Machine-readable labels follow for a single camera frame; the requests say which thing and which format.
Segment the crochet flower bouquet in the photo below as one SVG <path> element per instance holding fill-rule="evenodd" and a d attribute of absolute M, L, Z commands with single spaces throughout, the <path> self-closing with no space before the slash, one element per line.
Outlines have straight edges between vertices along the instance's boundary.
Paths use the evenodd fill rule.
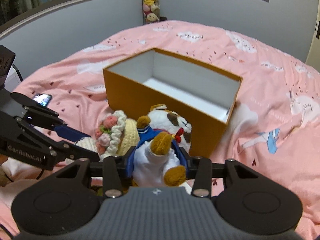
<path fill-rule="evenodd" d="M 98 154 L 102 161 L 107 157 L 124 156 L 130 147 L 136 146 L 139 135 L 136 120 L 128 118 L 124 111 L 107 113 L 99 120 L 93 137 L 85 137 L 75 144 Z"/>

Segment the smartphone on bed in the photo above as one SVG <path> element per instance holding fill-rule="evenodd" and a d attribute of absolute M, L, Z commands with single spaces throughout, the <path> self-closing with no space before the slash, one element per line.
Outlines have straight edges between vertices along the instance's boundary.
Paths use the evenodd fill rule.
<path fill-rule="evenodd" d="M 33 100 L 41 106 L 47 107 L 52 100 L 52 95 L 45 93 L 37 93 L 33 96 Z"/>

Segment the pink printed bed quilt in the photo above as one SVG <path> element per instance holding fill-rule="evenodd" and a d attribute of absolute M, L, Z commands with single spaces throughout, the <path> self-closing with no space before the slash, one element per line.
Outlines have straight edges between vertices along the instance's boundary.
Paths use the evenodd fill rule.
<path fill-rule="evenodd" d="M 42 67 L 16 87 L 50 94 L 49 108 L 92 135 L 110 108 L 103 68 L 157 47 L 242 77 L 235 109 L 213 162 L 234 158 L 296 193 L 297 232 L 319 236 L 319 73 L 293 56 L 222 28 L 165 21 L 127 29 Z"/>

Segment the orange cardboard box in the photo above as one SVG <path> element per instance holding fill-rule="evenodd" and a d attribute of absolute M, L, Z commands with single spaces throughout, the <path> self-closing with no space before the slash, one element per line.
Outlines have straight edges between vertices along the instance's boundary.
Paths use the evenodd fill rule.
<path fill-rule="evenodd" d="M 151 48 L 103 70 L 108 105 L 133 119 L 164 104 L 192 125 L 191 156 L 210 157 L 233 113 L 242 77 L 212 64 Z"/>

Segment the hanging plush toy stack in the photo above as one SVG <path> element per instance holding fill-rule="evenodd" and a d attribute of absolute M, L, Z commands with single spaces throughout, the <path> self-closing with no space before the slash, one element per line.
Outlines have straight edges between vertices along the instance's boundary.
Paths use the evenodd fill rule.
<path fill-rule="evenodd" d="M 160 21 L 160 0 L 142 0 L 144 24 Z"/>

